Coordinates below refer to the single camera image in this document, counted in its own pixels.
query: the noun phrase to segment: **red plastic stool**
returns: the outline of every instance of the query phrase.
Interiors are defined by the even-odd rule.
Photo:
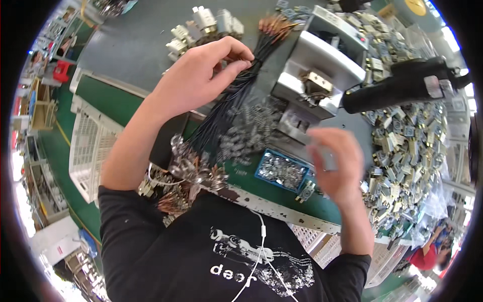
[[[69,76],[67,76],[67,70],[69,66],[73,65],[72,63],[68,63],[65,61],[57,61],[57,66],[54,68],[53,78],[59,82],[65,83],[69,80]]]

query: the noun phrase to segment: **black t-shirt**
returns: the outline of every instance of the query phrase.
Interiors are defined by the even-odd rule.
[[[164,227],[163,214],[134,191],[99,187],[102,264],[109,298],[221,301],[237,295],[257,260],[257,215],[213,194]],[[300,301],[360,301],[370,256],[343,254],[322,269],[282,221],[263,216],[261,261],[236,301],[292,301],[267,261]]]

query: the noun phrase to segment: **blue plastic container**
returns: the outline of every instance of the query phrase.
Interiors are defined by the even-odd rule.
[[[293,162],[293,163],[295,163],[295,164],[297,164],[297,165],[300,165],[301,167],[305,167],[305,173],[304,173],[304,175],[302,176],[302,181],[300,182],[300,185],[298,186],[297,190],[292,190],[292,189],[289,189],[289,188],[284,187],[283,185],[281,185],[281,184],[277,183],[276,181],[270,181],[270,180],[267,180],[267,179],[263,178],[262,176],[259,176],[259,175],[258,175],[258,171],[260,170],[260,167],[261,167],[262,162],[263,162],[263,157],[265,156],[265,153],[267,153],[267,152],[272,153],[272,154],[277,155],[277,156],[280,156],[280,157],[282,157],[282,158],[288,158],[288,159],[289,159],[291,162]],[[262,159],[261,159],[261,160],[260,160],[260,162],[258,163],[258,166],[257,166],[256,171],[255,171],[255,177],[256,177],[256,178],[258,178],[258,179],[261,179],[261,180],[263,180],[263,181],[266,181],[266,182],[268,182],[268,183],[270,183],[270,184],[272,184],[272,185],[276,185],[277,187],[284,188],[285,190],[289,190],[289,191],[294,192],[294,193],[299,193],[299,192],[300,192],[300,189],[302,188],[302,185],[303,185],[303,184],[304,184],[304,182],[305,182],[305,178],[307,177],[307,174],[309,173],[309,170],[310,170],[310,167],[309,167],[309,165],[307,165],[306,163],[303,163],[303,162],[301,162],[301,161],[299,161],[299,160],[296,160],[296,159],[294,159],[294,158],[291,158],[291,157],[289,157],[289,156],[287,156],[287,155],[284,155],[284,154],[282,154],[282,153],[280,153],[280,152],[277,152],[277,151],[275,151],[275,150],[272,150],[272,149],[268,149],[268,148],[267,148],[267,149],[265,149],[265,151],[263,151],[263,156],[262,156]]]

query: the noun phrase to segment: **wire bundle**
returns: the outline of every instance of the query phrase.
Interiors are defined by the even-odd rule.
[[[232,126],[234,112],[240,108],[251,91],[263,62],[280,46],[297,23],[288,21],[282,15],[267,16],[258,23],[258,41],[253,51],[252,66],[242,71],[223,92],[221,100],[198,126],[188,140],[198,154],[210,154],[210,164],[215,164],[220,137]]]

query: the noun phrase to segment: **person in red shirt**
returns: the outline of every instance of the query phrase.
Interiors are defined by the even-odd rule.
[[[418,248],[412,255],[407,257],[406,260],[422,271],[431,270],[437,264],[439,264],[440,267],[446,266],[451,259],[451,247],[442,245],[441,248],[438,249],[433,243],[442,230],[443,227],[438,227],[428,242],[423,247]]]

